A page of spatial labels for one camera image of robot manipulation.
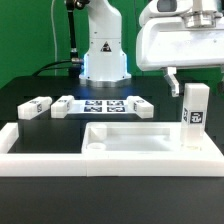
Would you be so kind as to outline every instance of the white block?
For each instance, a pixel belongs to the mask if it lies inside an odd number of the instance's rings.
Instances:
[[[184,146],[200,149],[205,129],[209,87],[205,84],[186,84],[183,102],[180,139]]]
[[[31,120],[50,109],[51,97],[37,97],[17,107],[19,119]]]
[[[136,112],[136,114],[144,118],[152,118],[154,106],[139,96],[129,96],[127,98],[128,107]]]
[[[7,153],[18,137],[18,124],[7,123],[0,131],[0,153]]]
[[[51,117],[52,118],[64,118],[71,104],[74,101],[73,96],[62,96],[51,106]]]

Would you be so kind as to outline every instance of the green background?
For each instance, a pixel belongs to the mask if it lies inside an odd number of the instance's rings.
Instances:
[[[122,14],[122,48],[128,57],[132,75],[162,75],[161,71],[142,73],[136,66],[135,42],[140,29],[138,17],[148,0],[109,0]],[[0,87],[17,76],[31,75],[40,67],[54,61],[51,26],[51,0],[5,1],[0,13]],[[64,0],[55,2],[55,25],[58,59],[69,59],[70,43],[67,11]],[[80,56],[88,50],[88,18],[86,10],[74,12],[77,47]],[[178,71],[179,75],[194,77],[207,83],[213,92],[221,80],[220,68]],[[41,75],[54,75],[44,72]],[[67,75],[59,71],[58,75]]]

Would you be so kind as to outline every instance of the white plastic block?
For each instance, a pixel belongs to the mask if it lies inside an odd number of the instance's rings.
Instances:
[[[186,147],[200,149],[205,129],[209,87],[186,84],[181,122],[181,142]]]
[[[37,97],[17,107],[19,119],[31,120],[50,109],[51,97]]]
[[[0,153],[7,153],[18,137],[18,124],[7,123],[0,131]]]
[[[139,96],[129,96],[127,98],[128,107],[136,112],[136,114],[144,118],[152,118],[154,106]]]
[[[51,106],[51,117],[52,118],[64,118],[69,109],[71,108],[71,104],[74,101],[73,96],[62,96],[59,98],[52,106]]]

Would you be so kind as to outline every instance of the robot logo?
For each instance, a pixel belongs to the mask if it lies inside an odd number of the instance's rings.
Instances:
[[[111,52],[110,46],[107,42],[103,45],[101,52]]]

